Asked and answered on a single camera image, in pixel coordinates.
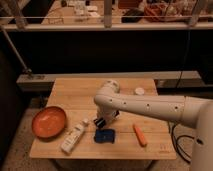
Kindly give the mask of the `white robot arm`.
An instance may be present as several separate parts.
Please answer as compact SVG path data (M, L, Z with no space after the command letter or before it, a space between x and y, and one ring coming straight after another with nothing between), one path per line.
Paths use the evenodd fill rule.
M107 80L94 96L97 128L109 125L120 111L194 128L190 171L213 169L213 100L189 96L126 95L115 80Z

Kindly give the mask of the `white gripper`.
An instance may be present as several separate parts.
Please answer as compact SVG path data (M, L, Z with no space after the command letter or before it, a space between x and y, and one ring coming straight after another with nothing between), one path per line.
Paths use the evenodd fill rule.
M103 118L106 121L106 125L109 125L117 116L119 115L118 110L106 108L106 107L98 107L97 108L97 118Z

